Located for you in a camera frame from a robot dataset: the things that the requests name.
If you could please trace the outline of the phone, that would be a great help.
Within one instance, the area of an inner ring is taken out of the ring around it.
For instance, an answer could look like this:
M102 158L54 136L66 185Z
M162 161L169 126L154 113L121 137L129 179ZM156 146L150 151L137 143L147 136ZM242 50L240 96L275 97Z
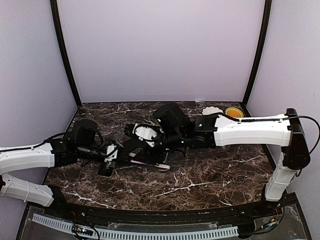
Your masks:
M131 157L130 162L132 164L147 165L147 166L155 165L155 163L148 161L147 157L142 153L130 153L129 156Z
M165 164L168 160L168 157L169 157L169 153L168 152L165 152L162 154L162 157L160 158L160 163L161 164Z
M114 170L114 166L107 166L106 163L101 163L97 170L97 175L105 178L110 178L112 177Z

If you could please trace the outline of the pink phone case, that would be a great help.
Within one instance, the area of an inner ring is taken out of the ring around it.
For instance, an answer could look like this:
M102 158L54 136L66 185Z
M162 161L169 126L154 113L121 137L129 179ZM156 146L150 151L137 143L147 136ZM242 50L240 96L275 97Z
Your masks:
M155 167L159 171L168 171L171 168L169 165L166 164L155 164L153 167Z

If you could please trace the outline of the black smartphone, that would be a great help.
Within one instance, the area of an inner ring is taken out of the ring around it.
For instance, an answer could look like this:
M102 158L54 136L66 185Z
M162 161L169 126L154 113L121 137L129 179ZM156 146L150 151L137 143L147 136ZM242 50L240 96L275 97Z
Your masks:
M144 143L141 140L130 138L123 143L123 147L126 148L129 152L132 152L138 148L141 148Z

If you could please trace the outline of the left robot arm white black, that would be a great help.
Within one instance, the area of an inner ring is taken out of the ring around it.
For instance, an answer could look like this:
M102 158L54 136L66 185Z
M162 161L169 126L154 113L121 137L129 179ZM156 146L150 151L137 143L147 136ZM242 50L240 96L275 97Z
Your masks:
M39 185L10 175L11 172L33 168L60 168L84 160L82 166L98 162L102 174L109 177L117 165L130 164L127 150L114 143L105 144L98 124L89 119L78 120L71 132L53 135L37 145L0 150L0 195L32 202L67 218L70 206L59 187Z

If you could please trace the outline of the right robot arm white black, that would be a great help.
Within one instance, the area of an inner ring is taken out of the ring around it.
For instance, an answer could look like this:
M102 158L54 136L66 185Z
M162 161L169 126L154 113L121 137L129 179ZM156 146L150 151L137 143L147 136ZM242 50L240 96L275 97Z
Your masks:
M142 161L152 165L165 162L165 153L189 149L214 149L230 145L274 145L281 147L278 164L266 184L264 199L255 213L266 217L275 208L299 171L311 161L305 133L294 108L284 114L265 117L231 117L215 107L206 107L194 121L170 102L154 111L157 126L131 123L125 134L136 141L133 149Z

